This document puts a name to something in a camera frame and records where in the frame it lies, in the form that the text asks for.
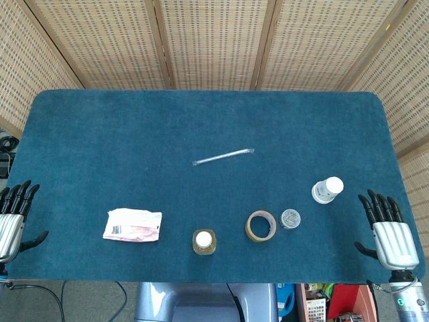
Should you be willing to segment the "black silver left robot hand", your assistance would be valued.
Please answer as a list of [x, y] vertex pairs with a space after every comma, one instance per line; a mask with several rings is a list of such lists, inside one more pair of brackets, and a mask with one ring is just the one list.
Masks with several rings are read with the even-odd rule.
[[23, 230], [39, 184], [31, 186], [32, 181], [1, 190], [1, 268], [14, 261], [18, 253], [39, 246], [48, 236], [43, 231], [37, 238], [22, 241]]

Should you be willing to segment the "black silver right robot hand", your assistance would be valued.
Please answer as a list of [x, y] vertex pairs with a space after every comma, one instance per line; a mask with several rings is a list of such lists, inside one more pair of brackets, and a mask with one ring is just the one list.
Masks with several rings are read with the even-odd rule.
[[384, 197], [371, 189], [368, 197], [359, 195], [375, 241], [371, 250], [360, 242], [355, 247], [364, 256], [373, 258], [387, 270], [413, 270], [420, 263], [412, 232], [404, 222], [401, 209], [392, 197]]

